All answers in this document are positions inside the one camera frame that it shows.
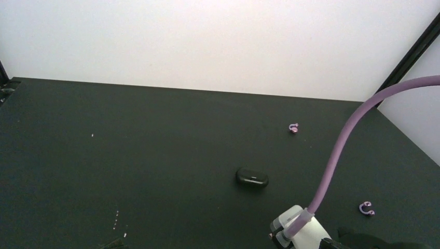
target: purple cable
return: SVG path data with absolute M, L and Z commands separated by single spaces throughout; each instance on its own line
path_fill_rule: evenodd
M 348 139 L 348 136 L 350 135 L 351 131 L 358 123 L 358 121 L 377 103 L 383 101 L 390 96 L 406 90 L 429 86 L 440 86 L 440 75 L 411 79 L 390 86 L 374 94 L 371 98 L 369 98 L 357 108 L 357 110 L 351 115 L 351 117 L 348 119 L 345 126 L 341 130 L 335 147 L 333 147 L 333 151 L 330 155 L 330 159 L 328 160 L 327 167 L 325 168 L 324 175 L 321 179 L 321 183 L 319 184 L 315 197 L 307 208 L 309 213 L 314 214 L 321 204 L 322 200 L 324 199 L 325 193 L 327 192 L 330 181 L 332 180 L 333 172 L 335 171 L 336 164 L 339 160 L 342 149 Z M 307 222 L 308 220 L 303 219 L 300 214 L 300 216 L 287 229 L 284 229 L 284 235 L 288 238 L 292 238 L 305 224 L 307 224 Z

